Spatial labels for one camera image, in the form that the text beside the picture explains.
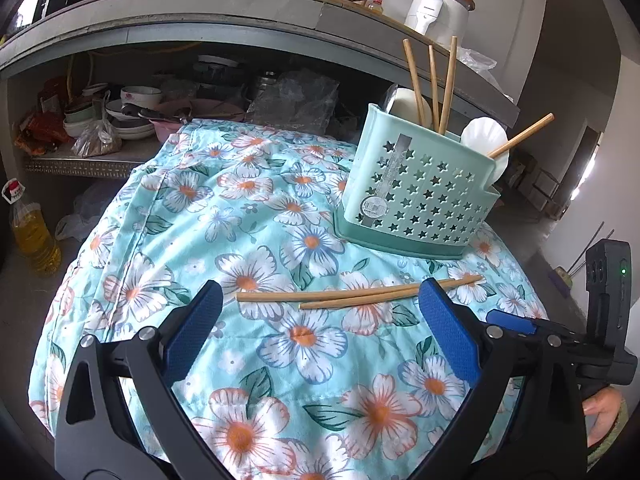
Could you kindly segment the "right hand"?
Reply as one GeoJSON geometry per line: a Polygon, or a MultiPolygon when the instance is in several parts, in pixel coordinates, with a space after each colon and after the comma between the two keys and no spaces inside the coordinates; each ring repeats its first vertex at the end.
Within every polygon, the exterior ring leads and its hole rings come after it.
{"type": "Polygon", "coordinates": [[[622,404],[622,394],[613,387],[605,387],[582,402],[584,415],[596,418],[588,432],[588,446],[593,446],[606,437],[615,424],[622,404]]]}

